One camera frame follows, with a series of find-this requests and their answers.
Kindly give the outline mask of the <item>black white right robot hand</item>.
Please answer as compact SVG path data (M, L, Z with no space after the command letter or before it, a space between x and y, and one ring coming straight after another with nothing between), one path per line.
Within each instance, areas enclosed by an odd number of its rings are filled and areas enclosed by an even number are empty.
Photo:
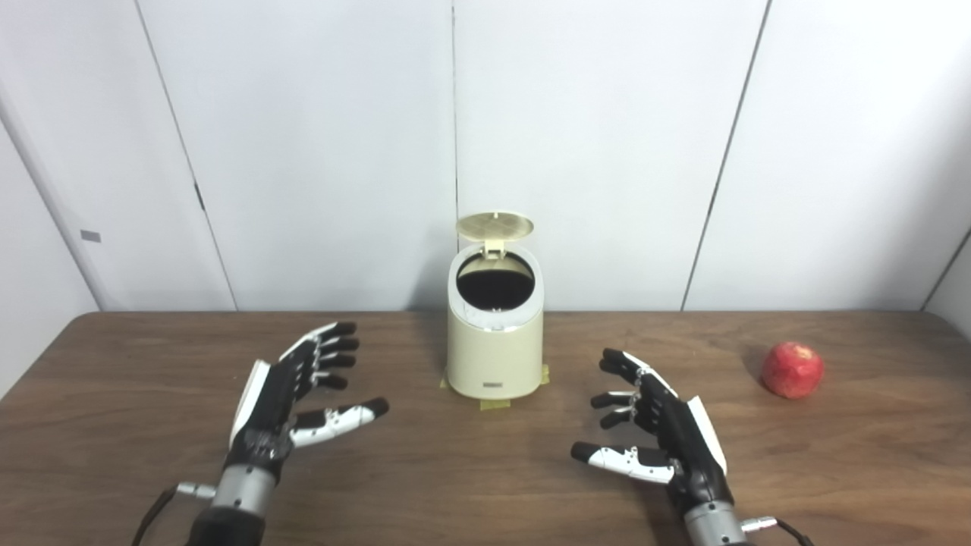
M573 459L665 486L682 516L697 506L734 505L724 450L700 398L682 400L648 363L624 350L604 349L599 367L633 387L633 391L607 391L592 397L592 408L614 408L600 419L601 428L634 424L658 445L624 447L577 441L570 450Z

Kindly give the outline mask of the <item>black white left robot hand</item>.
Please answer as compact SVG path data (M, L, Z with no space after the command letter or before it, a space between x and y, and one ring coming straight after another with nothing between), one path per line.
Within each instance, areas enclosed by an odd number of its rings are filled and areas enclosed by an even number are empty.
M385 415L384 397L357 405L296 412L294 407L315 388L342 391L347 379L338 369L355 364L354 322L331 322L302 335L274 362L258 359L240 396L230 429L223 469L265 471L281 479L285 460L296 449L339 438Z

